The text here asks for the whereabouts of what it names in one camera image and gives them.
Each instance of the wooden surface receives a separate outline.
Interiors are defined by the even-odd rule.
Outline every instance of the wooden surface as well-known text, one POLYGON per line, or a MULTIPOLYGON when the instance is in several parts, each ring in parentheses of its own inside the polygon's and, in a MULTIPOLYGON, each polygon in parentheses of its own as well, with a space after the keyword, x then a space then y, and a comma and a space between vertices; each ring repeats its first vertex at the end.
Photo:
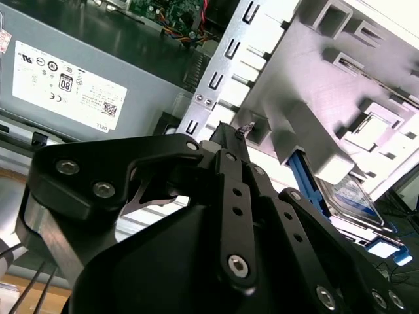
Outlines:
MULTIPOLYGON (((27 285, 29 284, 29 280, 11 276, 11 275, 4 275, 1 278, 1 281, 4 283, 16 285, 20 293, 22 293, 27 287, 27 285)), ((35 283, 16 313, 17 314, 32 314, 33 311, 35 310, 35 307, 38 303, 39 297, 41 296, 41 293, 44 287, 45 285, 43 283, 35 283)), ((57 287, 50 287, 40 313, 41 314, 60 314, 70 294, 71 294, 70 290, 57 288, 57 287)))

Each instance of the wire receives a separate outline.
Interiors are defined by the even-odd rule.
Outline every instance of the wire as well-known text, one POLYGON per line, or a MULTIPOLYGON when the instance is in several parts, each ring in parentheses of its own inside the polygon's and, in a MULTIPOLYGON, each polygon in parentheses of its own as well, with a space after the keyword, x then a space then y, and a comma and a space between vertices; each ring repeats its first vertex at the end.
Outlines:
POLYGON ((44 269, 45 264, 46 264, 45 262, 42 262, 41 266, 39 266, 36 274, 33 276, 32 280, 31 280, 31 282, 27 285, 25 290, 20 295, 19 299, 15 302, 13 307, 10 309, 9 314, 14 314, 14 312, 16 312, 16 310, 19 308, 19 305, 22 303, 22 301, 24 300, 24 298, 26 297, 28 292, 32 289, 32 286, 35 284, 36 280, 38 279, 39 275, 41 274, 42 270, 44 269))
POLYGON ((393 273, 394 273, 394 271, 395 271, 397 268, 399 268, 399 266, 394 267, 394 269, 393 269, 393 270, 392 270, 392 272, 390 273, 390 282, 392 281, 392 276, 393 276, 393 273))
POLYGON ((40 310, 42 308, 42 305, 44 303, 44 300, 45 300, 45 297, 46 297, 46 293, 48 292, 48 289, 49 289, 49 287, 51 285, 51 281, 53 280, 56 271, 57 271, 57 267, 54 268, 54 270, 51 273, 51 276, 48 278, 48 281, 45 284, 44 290, 42 290, 42 294, 39 297, 37 306, 35 308, 35 311, 33 311, 33 314, 39 314, 39 312, 40 312, 40 310))
POLYGON ((206 21, 205 13, 207 11, 207 7, 208 7, 208 0, 204 0, 204 5, 202 6, 202 10, 201 10, 201 29, 202 29, 202 31, 203 31, 204 24, 205 24, 205 21, 206 21))
POLYGON ((0 253, 0 259, 5 257, 8 253, 13 252, 17 249, 20 249, 22 246, 23 245, 21 243, 19 243, 19 244, 16 244, 15 246, 13 246, 13 247, 9 247, 7 250, 0 253))

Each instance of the hard drive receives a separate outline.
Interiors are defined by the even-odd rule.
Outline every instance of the hard drive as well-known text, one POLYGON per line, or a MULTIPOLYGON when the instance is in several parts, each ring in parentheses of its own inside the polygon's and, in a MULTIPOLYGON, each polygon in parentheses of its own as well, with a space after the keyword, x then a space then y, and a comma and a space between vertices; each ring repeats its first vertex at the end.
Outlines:
POLYGON ((317 178, 314 178, 314 180, 328 207, 332 206, 341 215, 366 225, 388 229, 386 228, 388 227, 386 221, 375 209, 374 204, 362 189, 357 178, 347 175, 336 185, 331 185, 317 178))

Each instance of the black cable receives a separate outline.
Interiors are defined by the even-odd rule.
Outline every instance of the black cable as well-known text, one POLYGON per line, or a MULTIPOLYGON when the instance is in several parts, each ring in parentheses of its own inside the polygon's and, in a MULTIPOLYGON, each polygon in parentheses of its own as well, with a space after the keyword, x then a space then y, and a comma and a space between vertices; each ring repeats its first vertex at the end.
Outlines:
POLYGON ((390 282, 392 281, 392 276, 393 276, 393 273, 394 273, 394 271, 397 269, 397 268, 399 268, 399 266, 396 266, 396 267, 394 267, 394 269, 392 270, 392 272, 390 273, 390 282))
POLYGON ((23 245, 21 243, 19 243, 19 244, 16 244, 15 246, 13 246, 13 247, 9 247, 7 250, 5 250, 5 251, 3 251, 3 252, 0 253, 0 258, 5 257, 10 252, 13 252, 13 251, 15 251, 17 249, 20 249, 22 246, 23 245))
POLYGON ((45 284, 44 290, 42 290, 42 294, 41 294, 41 296, 39 297, 39 300, 38 300, 37 306, 36 306, 36 308, 35 308, 35 311, 33 311, 33 314, 39 314, 39 312, 40 312, 40 310, 41 310, 41 308, 42 308, 42 305, 43 305, 43 303, 44 303, 44 300, 45 300, 45 297, 46 297, 46 293, 48 292, 48 288, 49 288, 49 287, 50 287, 50 285, 51 285, 51 281, 52 281, 52 279, 54 278, 56 271, 57 271, 57 268, 54 268, 54 270, 53 270, 53 271, 52 271, 52 273, 51 273, 51 276, 48 278, 48 281, 47 281, 47 282, 46 282, 46 284, 45 284))
POLYGON ((42 262, 41 266, 39 266, 35 276, 33 276, 31 282, 27 285, 25 290, 22 292, 22 294, 19 296, 19 299, 16 301, 16 303, 13 305, 12 309, 9 311, 9 314, 14 314, 16 310, 19 308, 19 305, 22 303, 28 292, 32 289, 32 286, 35 284, 36 280, 39 277, 39 274, 41 274, 42 270, 45 267, 45 262, 42 262))

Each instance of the motherboard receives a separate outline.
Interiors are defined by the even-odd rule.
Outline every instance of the motherboard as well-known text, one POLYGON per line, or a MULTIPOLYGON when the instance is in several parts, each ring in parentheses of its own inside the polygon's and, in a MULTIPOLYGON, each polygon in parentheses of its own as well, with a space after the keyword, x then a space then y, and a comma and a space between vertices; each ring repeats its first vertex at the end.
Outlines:
POLYGON ((202 40, 206 0, 133 0, 129 11, 160 24, 171 37, 202 40))

